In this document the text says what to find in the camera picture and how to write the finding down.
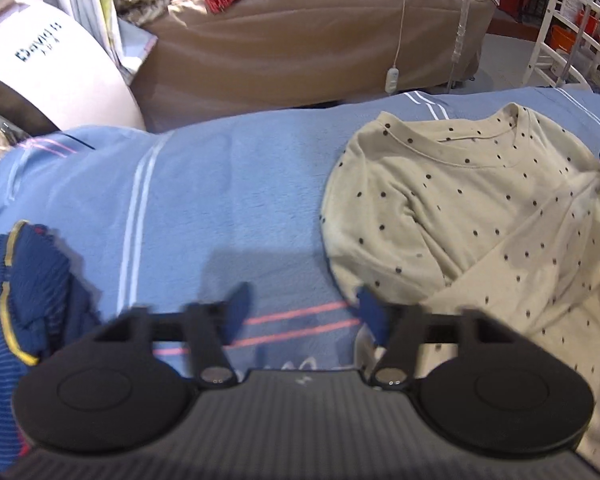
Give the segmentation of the beige polka dot shirt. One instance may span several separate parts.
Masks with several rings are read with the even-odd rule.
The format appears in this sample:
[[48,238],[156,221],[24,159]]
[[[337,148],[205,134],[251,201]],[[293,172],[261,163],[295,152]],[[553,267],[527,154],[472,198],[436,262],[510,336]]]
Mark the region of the beige polka dot shirt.
[[595,396],[580,453],[600,468],[600,161],[510,103],[481,120],[382,113],[352,136],[321,208],[347,300],[486,310],[580,373]]

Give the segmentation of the navy and red clothes pile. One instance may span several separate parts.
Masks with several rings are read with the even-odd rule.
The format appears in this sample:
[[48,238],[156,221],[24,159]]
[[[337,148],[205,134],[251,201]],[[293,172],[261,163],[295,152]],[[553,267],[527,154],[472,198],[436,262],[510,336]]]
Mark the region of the navy and red clothes pile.
[[0,472],[22,453],[12,394],[29,370],[99,326],[90,292],[46,226],[0,235]]

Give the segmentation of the blue striped bed sheet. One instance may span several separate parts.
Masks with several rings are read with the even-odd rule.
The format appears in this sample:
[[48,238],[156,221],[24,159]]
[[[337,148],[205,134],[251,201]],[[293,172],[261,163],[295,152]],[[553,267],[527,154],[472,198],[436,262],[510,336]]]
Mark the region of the blue striped bed sheet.
[[510,103],[550,118],[598,159],[600,96],[573,89],[413,91],[158,134],[79,128],[27,140],[0,161],[0,235],[19,221],[46,226],[103,320],[252,284],[251,313],[228,349],[238,373],[358,367],[363,323],[356,297],[335,282],[321,225],[326,184],[348,142],[382,113],[481,120]]

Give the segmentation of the white metal rack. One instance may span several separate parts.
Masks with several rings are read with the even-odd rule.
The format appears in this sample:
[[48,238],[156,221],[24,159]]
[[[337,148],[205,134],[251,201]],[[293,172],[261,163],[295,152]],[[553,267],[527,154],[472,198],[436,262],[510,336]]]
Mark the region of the white metal rack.
[[600,93],[600,4],[550,0],[521,83]]

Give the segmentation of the brown covered sofa bed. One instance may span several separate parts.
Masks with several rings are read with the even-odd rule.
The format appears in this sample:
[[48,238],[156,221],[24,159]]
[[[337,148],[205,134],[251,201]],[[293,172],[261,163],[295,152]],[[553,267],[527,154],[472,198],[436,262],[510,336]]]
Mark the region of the brown covered sofa bed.
[[382,96],[478,68],[498,0],[172,0],[132,83],[152,131],[259,110]]

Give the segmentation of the white David B machine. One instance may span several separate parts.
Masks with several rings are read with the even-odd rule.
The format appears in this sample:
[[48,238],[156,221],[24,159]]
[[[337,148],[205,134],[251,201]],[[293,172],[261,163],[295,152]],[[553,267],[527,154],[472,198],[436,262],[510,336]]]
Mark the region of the white David B machine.
[[143,130],[122,73],[73,18],[38,0],[16,0],[0,14],[0,82],[55,127]]

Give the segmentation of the white paper stack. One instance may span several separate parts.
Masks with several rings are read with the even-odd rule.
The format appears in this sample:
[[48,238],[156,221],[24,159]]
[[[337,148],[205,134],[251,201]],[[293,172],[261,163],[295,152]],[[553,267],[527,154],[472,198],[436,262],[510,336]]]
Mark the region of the white paper stack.
[[157,37],[119,18],[114,0],[44,0],[89,32],[130,84],[157,43]]

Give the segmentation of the white corded switch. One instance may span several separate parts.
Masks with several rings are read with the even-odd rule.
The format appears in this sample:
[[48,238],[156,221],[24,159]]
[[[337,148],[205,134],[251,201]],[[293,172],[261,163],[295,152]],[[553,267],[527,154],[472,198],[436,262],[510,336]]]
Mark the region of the white corded switch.
[[398,82],[400,78],[400,70],[398,69],[398,61],[402,47],[404,20],[406,13],[406,0],[401,0],[401,15],[399,22],[398,40],[396,40],[396,52],[394,52],[393,61],[388,68],[385,80],[385,92],[388,96],[392,96],[398,90]]

